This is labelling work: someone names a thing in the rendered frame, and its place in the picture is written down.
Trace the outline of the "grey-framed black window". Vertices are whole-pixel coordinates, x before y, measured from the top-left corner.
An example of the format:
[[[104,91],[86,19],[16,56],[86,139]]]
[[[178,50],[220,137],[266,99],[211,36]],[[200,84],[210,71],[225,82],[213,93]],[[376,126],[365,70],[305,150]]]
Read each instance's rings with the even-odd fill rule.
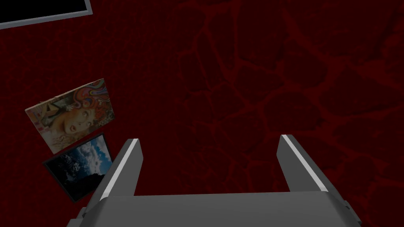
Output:
[[[90,0],[0,0],[0,30],[86,15]]]

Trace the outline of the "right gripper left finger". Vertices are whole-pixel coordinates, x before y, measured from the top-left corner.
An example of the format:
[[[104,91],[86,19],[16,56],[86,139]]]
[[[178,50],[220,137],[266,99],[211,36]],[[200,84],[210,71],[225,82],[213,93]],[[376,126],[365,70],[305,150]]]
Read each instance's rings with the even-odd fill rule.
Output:
[[[133,196],[142,163],[143,154],[139,140],[127,140],[92,195],[91,205],[96,205],[106,197]]]

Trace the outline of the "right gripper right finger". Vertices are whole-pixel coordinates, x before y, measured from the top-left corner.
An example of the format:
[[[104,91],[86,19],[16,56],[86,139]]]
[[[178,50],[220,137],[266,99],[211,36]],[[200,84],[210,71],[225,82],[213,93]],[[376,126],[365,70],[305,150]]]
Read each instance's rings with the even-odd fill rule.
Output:
[[[285,134],[280,136],[276,156],[291,192],[328,191],[314,169]]]

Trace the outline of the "black-framed cloudy sky picture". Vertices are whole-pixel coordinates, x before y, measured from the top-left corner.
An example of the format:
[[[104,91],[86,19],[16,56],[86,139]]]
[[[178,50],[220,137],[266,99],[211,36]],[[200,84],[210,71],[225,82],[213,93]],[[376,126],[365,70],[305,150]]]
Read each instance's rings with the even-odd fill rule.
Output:
[[[104,133],[43,162],[74,203],[95,191],[113,163]]]

